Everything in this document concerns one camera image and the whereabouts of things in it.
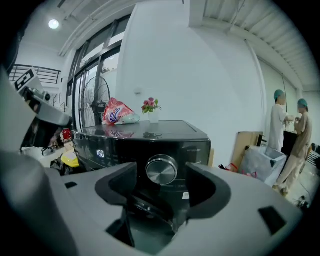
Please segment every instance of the silver knob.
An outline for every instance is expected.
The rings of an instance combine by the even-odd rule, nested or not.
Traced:
[[[145,171],[153,183],[168,185],[176,179],[178,165],[172,157],[165,154],[157,154],[148,160]]]

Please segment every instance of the ceiling light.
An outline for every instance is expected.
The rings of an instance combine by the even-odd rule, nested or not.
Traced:
[[[59,22],[56,19],[52,19],[49,21],[49,28],[50,29],[57,29],[59,27]]]

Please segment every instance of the beige outfit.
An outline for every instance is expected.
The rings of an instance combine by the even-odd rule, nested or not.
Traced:
[[[300,169],[304,165],[308,154],[312,133],[312,122],[308,112],[305,112],[300,121],[294,124],[294,128],[298,134],[297,139],[294,143],[288,162],[275,183],[275,185],[279,186],[287,179],[285,184],[287,191],[298,179]]]

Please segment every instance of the bouquet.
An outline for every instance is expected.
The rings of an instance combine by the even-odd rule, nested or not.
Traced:
[[[142,108],[142,114],[146,114],[148,112],[155,112],[155,110],[160,109],[161,110],[161,106],[158,105],[158,100],[154,99],[154,98],[149,98],[148,100],[145,100],[143,102],[143,106]]]

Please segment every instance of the person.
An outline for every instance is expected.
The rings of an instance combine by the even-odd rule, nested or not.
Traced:
[[[274,93],[275,105],[271,111],[270,135],[268,147],[281,151],[284,145],[284,131],[286,122],[294,122],[295,117],[288,115],[283,106],[286,104],[286,95],[282,90]]]
[[[303,98],[298,101],[298,111],[302,117],[297,117],[294,123],[294,129],[297,132],[297,138],[291,151],[291,155],[282,174],[277,179],[274,189],[278,189],[285,180],[285,187],[281,189],[280,193],[286,196],[289,193],[293,183],[297,180],[300,169],[306,161],[308,149],[310,146],[312,134],[312,121],[309,116],[309,109],[307,101]]]

